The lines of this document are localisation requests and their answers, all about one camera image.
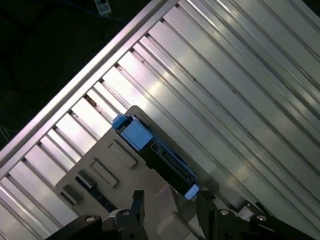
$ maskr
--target bolt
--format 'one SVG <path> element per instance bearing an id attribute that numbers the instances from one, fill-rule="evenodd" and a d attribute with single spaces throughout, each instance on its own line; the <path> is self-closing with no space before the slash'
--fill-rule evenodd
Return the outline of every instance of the bolt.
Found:
<path id="1" fill-rule="evenodd" d="M 229 212 L 227 210 L 221 210 L 220 213 L 222 215 L 229 215 Z"/>
<path id="2" fill-rule="evenodd" d="M 257 219 L 259 219 L 260 221 L 265 221 L 267 220 L 267 218 L 265 216 L 259 215 L 256 217 Z"/>
<path id="3" fill-rule="evenodd" d="M 92 222 L 92 221 L 94 221 L 96 218 L 94 217 L 94 216 L 88 216 L 85 220 L 87 221 L 87 222 Z"/>

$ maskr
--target dark background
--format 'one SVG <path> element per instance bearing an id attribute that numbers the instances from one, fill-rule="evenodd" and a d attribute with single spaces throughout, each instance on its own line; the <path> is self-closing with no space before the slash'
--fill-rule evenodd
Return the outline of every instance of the dark background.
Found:
<path id="1" fill-rule="evenodd" d="M 94 0 L 0 0 L 0 129 L 6 128 L 6 138 L 13 138 L 149 1 L 108 0 L 112 14 L 105 18 Z M 304 2 L 319 16 L 320 1 Z M 0 132 L 0 149 L 6 138 Z"/>

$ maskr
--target metal frame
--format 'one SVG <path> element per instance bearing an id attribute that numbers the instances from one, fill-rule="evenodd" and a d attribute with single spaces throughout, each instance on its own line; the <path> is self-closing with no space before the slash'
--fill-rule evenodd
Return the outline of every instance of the metal frame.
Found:
<path id="1" fill-rule="evenodd" d="M 67 113 L 177 0 L 152 0 L 0 151 L 0 179 Z"/>

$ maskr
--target metal grating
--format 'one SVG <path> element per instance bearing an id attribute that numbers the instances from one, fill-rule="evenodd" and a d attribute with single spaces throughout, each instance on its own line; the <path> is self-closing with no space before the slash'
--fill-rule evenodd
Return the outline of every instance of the metal grating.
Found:
<path id="1" fill-rule="evenodd" d="M 152 1 L 0 153 L 0 236 L 76 218 L 52 189 L 138 105 L 221 185 L 320 239 L 319 43 L 299 0 Z"/>

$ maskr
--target blue plastic cap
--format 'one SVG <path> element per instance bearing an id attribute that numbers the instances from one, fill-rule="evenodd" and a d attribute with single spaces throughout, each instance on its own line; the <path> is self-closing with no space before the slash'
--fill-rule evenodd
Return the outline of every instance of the blue plastic cap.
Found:
<path id="1" fill-rule="evenodd" d="M 122 127 L 122 125 L 127 121 L 127 117 L 123 114 L 119 114 L 118 116 L 115 117 L 115 119 L 112 122 L 112 128 L 114 130 L 118 130 L 119 128 Z"/>
<path id="2" fill-rule="evenodd" d="M 190 200 L 192 199 L 197 193 L 199 192 L 199 186 L 194 184 L 190 189 L 189 191 L 186 192 L 186 194 L 184 195 L 184 197 L 187 199 L 187 200 Z"/>
<path id="3" fill-rule="evenodd" d="M 129 126 L 123 130 L 121 136 L 137 151 L 140 151 L 154 137 L 153 134 L 138 120 L 133 120 Z"/>

